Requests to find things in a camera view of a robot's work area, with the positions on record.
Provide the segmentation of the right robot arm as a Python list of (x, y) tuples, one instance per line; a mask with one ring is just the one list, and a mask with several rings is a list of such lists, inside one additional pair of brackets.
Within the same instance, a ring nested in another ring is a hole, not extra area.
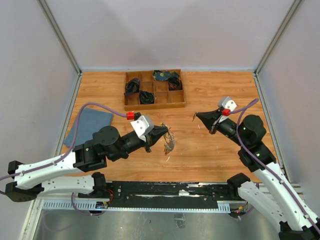
[(320, 218), (299, 197), (275, 156), (263, 143), (266, 129), (261, 118), (250, 114), (234, 122), (226, 116), (227, 112), (218, 108), (197, 112), (194, 117), (201, 120), (210, 134), (219, 132), (240, 146), (237, 153), (240, 161), (261, 180), (271, 197), (244, 173), (227, 180), (227, 196), (249, 202), (273, 225), (281, 240), (318, 240)]

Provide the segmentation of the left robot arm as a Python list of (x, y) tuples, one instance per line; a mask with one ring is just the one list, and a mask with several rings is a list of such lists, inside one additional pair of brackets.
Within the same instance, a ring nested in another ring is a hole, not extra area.
[(8, 173), (13, 181), (6, 184), (4, 194), (17, 203), (53, 194), (101, 198), (107, 193), (107, 184), (99, 170), (107, 167), (107, 161), (127, 159), (140, 148), (149, 153), (168, 131), (165, 126), (154, 126), (142, 140), (135, 131), (120, 136), (115, 127), (105, 126), (70, 153), (33, 164), (12, 161)]

